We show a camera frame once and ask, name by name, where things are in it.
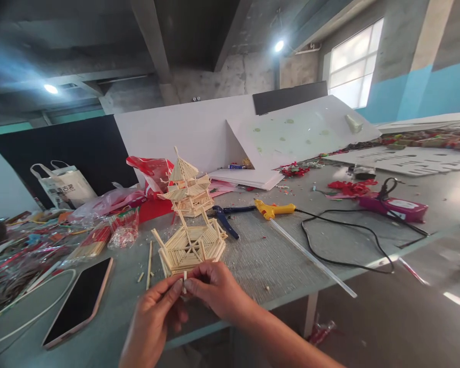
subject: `gray table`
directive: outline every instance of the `gray table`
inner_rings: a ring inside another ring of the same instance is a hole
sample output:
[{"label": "gray table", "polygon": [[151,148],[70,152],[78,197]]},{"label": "gray table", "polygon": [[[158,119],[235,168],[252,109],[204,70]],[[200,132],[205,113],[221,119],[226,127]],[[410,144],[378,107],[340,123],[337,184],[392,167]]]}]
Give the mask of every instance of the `gray table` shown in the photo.
[{"label": "gray table", "polygon": [[[312,170],[305,177],[288,179],[284,182],[283,184],[290,186],[288,195],[274,188],[270,192],[254,190],[229,193],[216,197],[215,202],[220,206],[245,206],[253,204],[253,199],[257,198],[266,204],[294,203],[299,209],[312,213],[319,213],[326,209],[357,208],[357,204],[350,200],[331,201],[323,194],[311,191],[314,185],[318,189],[327,190],[329,182],[348,179],[345,172],[345,168],[326,166]],[[387,177],[394,176],[385,172],[377,172],[377,174],[380,184]],[[460,172],[421,178],[395,176],[406,184],[399,184],[392,196],[429,205],[425,216],[426,223],[419,227],[435,235],[400,249],[399,246],[419,240],[421,236],[375,214],[330,215],[337,220],[372,228],[379,236],[385,251],[393,259],[460,226]],[[298,242],[306,246],[300,228],[300,221],[304,218],[306,216],[295,213],[280,215],[276,220]],[[1,351],[17,339],[12,346],[0,354],[0,366],[18,364],[23,367],[116,366],[134,305],[138,296],[145,290],[146,279],[139,284],[136,281],[142,271],[146,273],[147,245],[152,240],[149,230],[157,228],[162,239],[166,240],[178,227],[177,222],[171,225],[172,220],[172,215],[166,215],[148,221],[141,226],[142,234],[131,249],[107,251],[103,254],[102,258],[114,257],[116,265],[99,312],[85,329],[51,351],[43,350],[40,346],[41,342],[61,306],[59,303],[18,339],[14,336],[0,344]],[[200,221],[202,220],[189,220],[188,224],[192,222],[196,224]],[[263,307],[274,309],[332,285],[331,280],[286,242],[257,211],[236,214],[231,224],[241,235],[241,239],[235,241],[231,237],[228,238],[221,260],[230,268],[242,288]],[[320,220],[312,221],[308,226],[314,248],[324,257],[373,267],[386,263],[367,232]],[[163,278],[157,250],[154,241],[155,257],[152,263],[152,270],[155,273],[154,283]],[[343,280],[364,272],[361,269],[334,265],[330,265],[330,268]],[[39,311],[45,307],[46,298],[51,299],[51,296],[39,294],[35,296],[36,308]],[[180,346],[226,326],[197,301],[190,302],[188,309],[189,322],[181,333],[169,336],[166,349]],[[0,337],[10,332],[11,328],[12,326],[8,326],[4,318],[0,326]]]}]

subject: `blue-handled pliers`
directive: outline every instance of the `blue-handled pliers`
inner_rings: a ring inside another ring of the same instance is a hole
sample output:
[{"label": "blue-handled pliers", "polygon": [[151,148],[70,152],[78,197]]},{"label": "blue-handled pliers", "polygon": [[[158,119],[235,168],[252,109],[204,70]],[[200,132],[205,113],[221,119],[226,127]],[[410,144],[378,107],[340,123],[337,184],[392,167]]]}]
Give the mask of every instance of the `blue-handled pliers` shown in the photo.
[{"label": "blue-handled pliers", "polygon": [[256,206],[248,206],[248,207],[226,207],[222,208],[220,206],[213,206],[212,209],[215,211],[214,215],[220,220],[221,224],[227,231],[232,235],[235,239],[239,239],[240,235],[230,226],[226,216],[232,213],[240,213],[240,212],[249,212],[256,209]]}]

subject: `blue wall stripe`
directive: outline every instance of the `blue wall stripe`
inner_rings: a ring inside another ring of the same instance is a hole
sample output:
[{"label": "blue wall stripe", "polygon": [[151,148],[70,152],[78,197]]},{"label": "blue wall stripe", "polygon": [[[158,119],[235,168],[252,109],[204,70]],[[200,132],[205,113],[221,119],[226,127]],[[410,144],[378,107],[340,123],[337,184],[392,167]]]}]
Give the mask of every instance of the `blue wall stripe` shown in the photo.
[{"label": "blue wall stripe", "polygon": [[460,112],[460,64],[375,83],[368,105],[356,111],[372,124]]}]

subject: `concrete ceiling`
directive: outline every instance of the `concrete ceiling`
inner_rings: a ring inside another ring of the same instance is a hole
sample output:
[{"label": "concrete ceiling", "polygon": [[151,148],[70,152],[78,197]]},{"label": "concrete ceiling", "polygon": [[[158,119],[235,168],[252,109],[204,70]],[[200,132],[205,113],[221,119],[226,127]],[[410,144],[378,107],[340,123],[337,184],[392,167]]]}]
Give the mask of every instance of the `concrete ceiling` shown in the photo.
[{"label": "concrete ceiling", "polygon": [[97,82],[156,73],[170,83],[171,66],[218,71],[229,54],[306,39],[310,19],[355,1],[1,0],[0,114],[9,124],[96,105],[109,88]]}]

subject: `ceiling light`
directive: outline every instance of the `ceiling light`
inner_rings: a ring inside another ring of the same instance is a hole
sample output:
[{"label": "ceiling light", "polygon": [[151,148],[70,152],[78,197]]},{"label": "ceiling light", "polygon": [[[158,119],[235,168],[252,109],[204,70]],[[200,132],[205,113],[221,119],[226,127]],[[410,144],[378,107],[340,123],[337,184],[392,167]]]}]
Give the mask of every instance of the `ceiling light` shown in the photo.
[{"label": "ceiling light", "polygon": [[54,95],[58,94],[58,89],[55,86],[52,86],[50,84],[45,84],[44,85],[45,90],[47,90],[49,93],[52,93]]},{"label": "ceiling light", "polygon": [[283,40],[278,41],[276,46],[274,46],[274,51],[279,52],[283,49],[283,46],[285,45],[285,42]]}]

